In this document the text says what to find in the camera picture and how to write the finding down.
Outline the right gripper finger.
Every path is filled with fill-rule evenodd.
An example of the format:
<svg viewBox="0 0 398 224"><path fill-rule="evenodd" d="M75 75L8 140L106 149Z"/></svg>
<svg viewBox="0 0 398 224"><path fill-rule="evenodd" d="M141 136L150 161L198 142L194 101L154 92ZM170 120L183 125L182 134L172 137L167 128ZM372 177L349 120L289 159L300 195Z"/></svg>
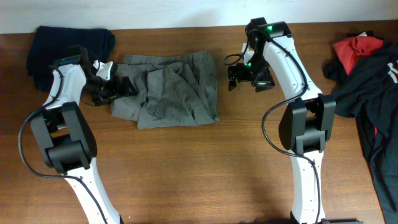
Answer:
<svg viewBox="0 0 398 224"><path fill-rule="evenodd" d="M233 91L237 86L236 83L236 68L235 66L228 67L228 91Z"/></svg>
<svg viewBox="0 0 398 224"><path fill-rule="evenodd" d="M255 92L259 93L266 90L271 90L275 87L275 82L273 80L260 80L254 82Z"/></svg>

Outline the grey shorts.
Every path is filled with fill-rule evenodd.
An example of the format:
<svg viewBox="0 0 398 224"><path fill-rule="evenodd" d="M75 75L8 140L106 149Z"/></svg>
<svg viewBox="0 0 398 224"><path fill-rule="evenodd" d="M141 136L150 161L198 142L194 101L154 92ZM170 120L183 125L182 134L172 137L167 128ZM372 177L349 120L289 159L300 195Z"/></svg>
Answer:
<svg viewBox="0 0 398 224"><path fill-rule="evenodd" d="M208 51L176 57L125 55L116 75L137 93L111 103L114 117L138 129L200 126L219 121L215 60Z"/></svg>

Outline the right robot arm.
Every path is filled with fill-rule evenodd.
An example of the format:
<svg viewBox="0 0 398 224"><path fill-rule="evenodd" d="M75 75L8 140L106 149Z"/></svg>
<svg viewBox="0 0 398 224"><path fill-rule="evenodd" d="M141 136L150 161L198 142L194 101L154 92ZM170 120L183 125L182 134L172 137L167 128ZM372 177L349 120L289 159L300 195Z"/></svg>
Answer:
<svg viewBox="0 0 398 224"><path fill-rule="evenodd" d="M228 90L240 82L250 83L257 92L270 90L278 82L285 100L277 108L285 111L279 123L282 147L276 151L290 157L294 175L292 223L325 223L322 205L321 167L326 142L331 137L336 103L312 82L295 49L285 22L268 23L263 17L251 19L247 37L235 62L228 66Z"/></svg>

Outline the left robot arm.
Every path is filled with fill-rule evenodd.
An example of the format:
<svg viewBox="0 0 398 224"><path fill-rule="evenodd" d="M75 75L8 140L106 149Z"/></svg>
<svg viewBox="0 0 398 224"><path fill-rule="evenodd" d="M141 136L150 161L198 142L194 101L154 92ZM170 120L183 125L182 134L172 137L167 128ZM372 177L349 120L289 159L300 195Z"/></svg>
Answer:
<svg viewBox="0 0 398 224"><path fill-rule="evenodd" d="M118 94L113 62L93 62L82 56L57 60L51 66L53 84L45 103L27 119L42 159L73 189L89 223L122 223L111 203L97 167L98 147L80 109L81 93Z"/></svg>

